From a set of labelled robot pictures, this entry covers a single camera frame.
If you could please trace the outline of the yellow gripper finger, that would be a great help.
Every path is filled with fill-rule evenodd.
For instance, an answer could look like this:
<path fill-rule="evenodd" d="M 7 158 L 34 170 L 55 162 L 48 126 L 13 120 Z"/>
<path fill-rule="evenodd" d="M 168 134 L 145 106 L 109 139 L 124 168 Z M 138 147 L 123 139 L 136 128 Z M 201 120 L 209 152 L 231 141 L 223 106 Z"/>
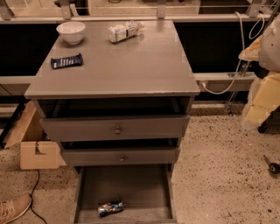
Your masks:
<path fill-rule="evenodd" d="M 244 128 L 260 127 L 280 106 L 280 73 L 269 72 L 263 79 L 255 78 L 248 92 L 248 103 L 241 114 Z"/>
<path fill-rule="evenodd" d="M 245 61 L 258 61 L 259 60 L 259 49 L 260 49 L 260 42 L 263 36 L 258 37 L 255 39 L 250 46 L 246 49 L 242 50 L 239 54 L 238 58 L 240 60 Z"/>

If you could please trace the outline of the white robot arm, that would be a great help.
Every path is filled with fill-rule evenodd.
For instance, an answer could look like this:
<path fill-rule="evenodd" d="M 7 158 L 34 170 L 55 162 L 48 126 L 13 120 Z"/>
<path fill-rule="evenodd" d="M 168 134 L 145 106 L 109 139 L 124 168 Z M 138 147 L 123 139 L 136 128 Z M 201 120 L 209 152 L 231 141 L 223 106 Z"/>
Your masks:
<path fill-rule="evenodd" d="M 277 16 L 263 34 L 241 51 L 238 58 L 256 61 L 268 74 L 251 84 L 248 103 L 242 112 L 247 129 L 260 127 L 280 107 L 280 17 Z"/>

